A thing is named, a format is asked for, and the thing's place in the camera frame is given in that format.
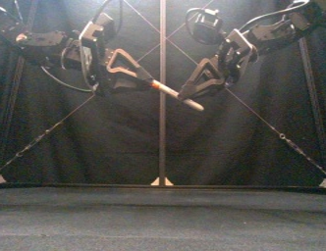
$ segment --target black fabric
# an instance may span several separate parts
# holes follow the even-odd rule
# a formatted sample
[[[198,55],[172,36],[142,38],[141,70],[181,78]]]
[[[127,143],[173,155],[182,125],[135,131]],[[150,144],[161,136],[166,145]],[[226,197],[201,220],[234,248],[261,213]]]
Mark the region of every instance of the black fabric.
[[[82,30],[102,1],[40,1],[32,30]],[[256,16],[287,7],[285,1],[166,1],[166,85],[178,90],[196,64],[216,46],[189,37],[182,27],[186,10],[220,9],[229,32]],[[129,52],[160,80],[160,4],[127,1],[123,26],[106,45]],[[22,3],[27,17],[30,1]],[[106,12],[118,22],[118,3]],[[318,97],[326,125],[326,29],[308,37]],[[0,46],[0,98],[6,82],[6,47]],[[52,73],[86,88],[79,72]],[[251,65],[230,91],[320,162],[309,97],[297,45]],[[89,98],[66,89],[26,65],[3,160],[12,158]],[[197,100],[202,113],[166,97],[166,177],[174,184],[318,185],[322,173],[287,146],[228,91]],[[3,171],[10,181],[149,184],[160,173],[160,94],[130,92],[95,97],[93,102]]]

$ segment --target metal pole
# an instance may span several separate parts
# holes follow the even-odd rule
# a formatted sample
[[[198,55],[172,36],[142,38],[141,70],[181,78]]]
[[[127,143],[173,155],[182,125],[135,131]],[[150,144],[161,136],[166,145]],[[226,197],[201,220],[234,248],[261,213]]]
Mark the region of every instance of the metal pole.
[[[161,0],[161,83],[165,84],[165,11],[166,3],[165,0]],[[160,186],[165,186],[165,94],[161,93],[161,102],[160,102]]]
[[[324,129],[323,120],[322,120],[320,105],[319,105],[318,95],[316,95],[315,78],[313,78],[313,71],[311,67],[311,59],[308,55],[305,38],[301,38],[299,40],[299,49],[300,49],[300,54],[301,54],[303,66],[304,66],[304,75],[305,75],[305,82],[307,82],[307,88],[308,88],[308,94],[309,94],[309,101],[311,101],[311,106],[312,106],[322,162],[323,162],[323,166],[326,167],[326,129]]]

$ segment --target cable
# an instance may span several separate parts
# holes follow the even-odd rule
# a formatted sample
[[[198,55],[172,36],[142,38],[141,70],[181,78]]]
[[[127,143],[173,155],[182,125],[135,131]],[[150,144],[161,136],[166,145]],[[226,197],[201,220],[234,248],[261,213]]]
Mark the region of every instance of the cable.
[[[22,11],[20,11],[20,5],[19,5],[18,0],[14,0],[14,4],[15,4],[16,12],[18,12],[18,15],[19,15],[19,18],[20,18],[20,22],[23,22]]]
[[[256,23],[259,23],[260,21],[263,20],[268,20],[271,18],[275,18],[277,16],[281,16],[284,14],[288,14],[288,13],[292,13],[295,12],[296,10],[300,10],[303,9],[311,2],[311,0],[301,0],[301,4],[295,6],[295,7],[291,7],[283,11],[279,11],[279,12],[273,12],[273,13],[269,13],[269,14],[265,14],[255,19],[252,19],[251,21],[247,22],[247,24],[239,29],[240,32],[245,31],[251,26],[253,26]]]
[[[63,85],[64,87],[70,88],[70,89],[74,89],[74,90],[78,90],[81,92],[93,92],[90,89],[82,89],[82,88],[78,88],[73,85],[70,85],[68,83],[63,82],[59,78],[56,78],[56,76],[47,70],[46,67],[40,67],[43,72],[55,80],[55,82],[58,82],[60,85]]]
[[[91,22],[93,22],[93,23],[97,22],[99,14],[102,13],[102,11],[103,11],[106,5],[107,5],[111,1],[113,1],[113,0],[105,0],[105,2],[102,3],[102,5],[99,6],[99,8],[98,8],[98,10],[97,10],[97,12],[95,12],[95,15],[94,15],[94,17],[93,17],[93,19],[91,19]]]
[[[48,128],[42,135],[39,135],[31,142],[30,144],[23,148],[23,150],[20,150],[15,156],[7,161],[7,163],[4,164],[4,166],[0,167],[0,171],[3,169],[6,169],[12,162],[18,159],[22,158],[23,155],[26,154],[27,151],[30,151],[32,149],[32,147],[42,141],[42,139],[60,126],[63,125],[64,121],[82,109],[82,107],[89,103],[89,101],[91,101],[91,99],[95,97],[95,95],[90,96],[89,99],[64,116],[64,118],[54,124],[54,126],[51,128]]]
[[[188,33],[189,33],[189,35],[192,36],[193,39],[194,39],[194,36],[193,36],[193,32],[190,31],[190,28],[189,28],[189,21],[194,18],[196,14],[201,13],[202,11],[204,10],[201,8],[193,8],[193,9],[188,10],[186,15],[185,15],[185,27],[186,27]]]

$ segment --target black cable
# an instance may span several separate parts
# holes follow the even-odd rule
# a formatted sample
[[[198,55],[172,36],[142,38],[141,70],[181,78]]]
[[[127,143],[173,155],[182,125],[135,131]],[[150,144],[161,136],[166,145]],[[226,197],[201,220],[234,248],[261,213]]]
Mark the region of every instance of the black cable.
[[[81,91],[81,92],[93,92],[90,89],[82,89],[78,88],[75,86],[73,86],[71,84],[63,82],[56,76],[54,76],[54,74],[47,70],[46,67],[40,67],[43,72],[55,80],[55,82],[58,82],[62,86],[64,86],[66,88],[70,88],[73,90]]]
[[[113,0],[105,0],[105,2],[102,3],[102,5],[99,6],[99,8],[98,8],[98,10],[97,10],[97,12],[95,12],[95,15],[94,15],[94,17],[93,17],[93,19],[91,19],[91,22],[93,22],[93,23],[97,22],[97,19],[98,19],[99,14],[102,13],[102,11],[103,11],[106,5],[107,5],[111,1],[113,1]]]
[[[288,13],[292,13],[295,12],[296,10],[300,10],[303,9],[311,2],[311,0],[301,0],[303,3],[295,7],[291,7],[283,11],[279,11],[279,12],[273,12],[273,13],[269,13],[269,14],[265,14],[255,19],[252,19],[251,21],[248,21],[248,23],[239,29],[240,32],[244,32],[251,26],[253,26],[256,23],[259,23],[260,21],[263,20],[268,20],[268,19],[272,19],[277,16],[281,16],[281,15],[285,15]]]

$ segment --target diagonal cable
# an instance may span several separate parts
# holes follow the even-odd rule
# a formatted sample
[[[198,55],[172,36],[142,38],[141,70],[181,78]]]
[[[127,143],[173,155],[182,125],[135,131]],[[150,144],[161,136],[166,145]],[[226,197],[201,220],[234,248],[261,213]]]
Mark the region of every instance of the diagonal cable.
[[[209,3],[202,7],[206,8],[212,3],[214,2],[214,0],[210,0]],[[156,26],[150,23],[150,21],[146,19],[146,17],[139,13],[139,11],[131,6],[131,4],[129,4],[129,2],[125,0],[126,5],[131,8],[131,10],[137,13],[137,15],[143,19],[143,21],[149,24],[149,26],[157,31],[157,33],[161,33],[161,31],[156,28]],[[197,65],[197,62],[192,59],[192,57],[188,55],[188,53],[169,40],[170,37],[180,31],[180,29],[185,26],[185,24],[182,24],[173,32],[172,34],[165,38],[165,40],[174,46],[174,48],[184,54],[184,56],[194,63],[194,65]],[[139,62],[141,60],[143,60],[143,58],[161,46],[161,44],[158,44],[157,46],[154,46],[147,53],[137,60],[137,62]]]

